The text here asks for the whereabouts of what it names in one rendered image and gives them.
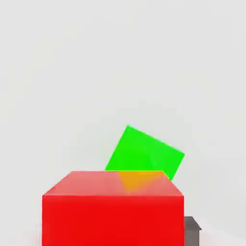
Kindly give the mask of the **small green cube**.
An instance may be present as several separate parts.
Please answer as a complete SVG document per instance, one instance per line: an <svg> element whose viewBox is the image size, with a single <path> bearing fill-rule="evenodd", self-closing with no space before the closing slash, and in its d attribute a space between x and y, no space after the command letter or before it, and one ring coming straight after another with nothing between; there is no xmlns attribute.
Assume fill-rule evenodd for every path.
<svg viewBox="0 0 246 246"><path fill-rule="evenodd" d="M185 154L131 126L126 126L106 171L162 171L172 180Z"/></svg>

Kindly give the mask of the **small red cube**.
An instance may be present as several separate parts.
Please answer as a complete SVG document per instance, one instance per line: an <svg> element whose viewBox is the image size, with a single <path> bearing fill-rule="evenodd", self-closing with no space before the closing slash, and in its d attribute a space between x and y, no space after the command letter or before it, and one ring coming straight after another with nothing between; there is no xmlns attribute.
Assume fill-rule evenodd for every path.
<svg viewBox="0 0 246 246"><path fill-rule="evenodd" d="M74 171L42 197L42 246L185 246L184 196L161 171Z"/></svg>

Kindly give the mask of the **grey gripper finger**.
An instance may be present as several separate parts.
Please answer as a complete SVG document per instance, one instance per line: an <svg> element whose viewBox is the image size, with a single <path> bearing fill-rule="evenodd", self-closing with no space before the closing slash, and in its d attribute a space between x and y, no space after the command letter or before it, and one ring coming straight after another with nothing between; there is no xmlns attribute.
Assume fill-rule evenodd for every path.
<svg viewBox="0 0 246 246"><path fill-rule="evenodd" d="M184 246L216 246L215 230L205 220L184 217Z"/></svg>

